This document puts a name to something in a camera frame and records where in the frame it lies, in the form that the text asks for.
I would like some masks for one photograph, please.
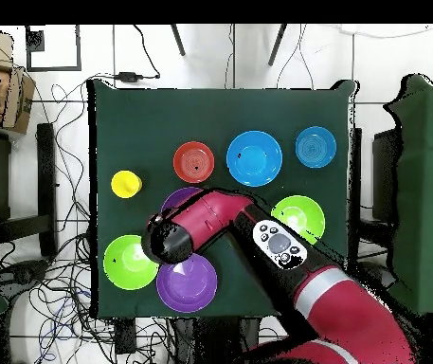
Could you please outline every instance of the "light blue bowl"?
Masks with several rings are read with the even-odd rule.
[[[281,168],[281,148],[263,131],[247,131],[237,136],[227,149],[226,165],[239,183],[259,187],[270,183]]]
[[[309,127],[297,137],[296,154],[298,160],[308,168],[323,168],[335,156],[335,138],[323,127]]]

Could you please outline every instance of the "yellow cup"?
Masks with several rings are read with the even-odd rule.
[[[142,180],[135,173],[120,171],[112,177],[112,191],[120,198],[130,198],[142,188]]]

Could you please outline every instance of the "table leg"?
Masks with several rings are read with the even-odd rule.
[[[181,53],[181,56],[186,56],[186,51],[182,46],[181,35],[179,35],[179,29],[177,29],[177,25],[171,24],[171,28],[172,28],[172,33],[174,34],[175,42],[177,43],[177,47],[179,47],[179,53]]]
[[[54,161],[54,130],[52,124],[38,124],[38,213],[49,216],[49,230],[39,233],[43,257],[58,252],[56,232],[56,164]]]
[[[273,65],[275,61],[275,56],[277,56],[277,52],[279,51],[281,38],[283,38],[283,32],[285,32],[287,28],[286,24],[280,24],[279,33],[277,34],[277,39],[275,40],[275,44],[273,45],[272,54],[270,55],[270,60],[268,61],[268,65]]]

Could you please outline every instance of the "table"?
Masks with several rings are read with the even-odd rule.
[[[100,80],[87,82],[90,125],[90,231],[92,236],[92,293],[100,318],[218,317],[277,315],[270,300],[245,267],[244,256],[229,234],[202,254],[215,266],[219,286],[213,302],[197,314],[169,309],[159,299],[155,281],[143,289],[116,288],[103,272],[105,248],[118,236],[142,234],[167,196],[189,184],[172,168],[172,157],[182,143],[199,140],[215,157],[215,169],[202,187],[252,192],[270,210],[280,199],[303,194],[315,199],[326,216],[325,233],[316,245],[347,255],[347,188],[349,97],[352,81],[331,90],[218,90],[113,89]],[[295,141],[303,129],[319,125],[337,143],[333,162],[324,169],[304,167],[295,155]],[[266,186],[249,189],[236,182],[226,167],[231,140],[248,130],[262,130],[280,144],[283,164]],[[130,199],[116,197],[112,176],[129,170],[143,181]]]

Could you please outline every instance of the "green bowl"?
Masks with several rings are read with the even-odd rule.
[[[140,289],[157,275],[158,264],[144,254],[140,241],[140,236],[128,234],[106,247],[103,270],[110,282],[120,289]]]
[[[311,245],[317,243],[326,227],[324,212],[319,204],[303,195],[283,198],[273,207],[271,214]]]

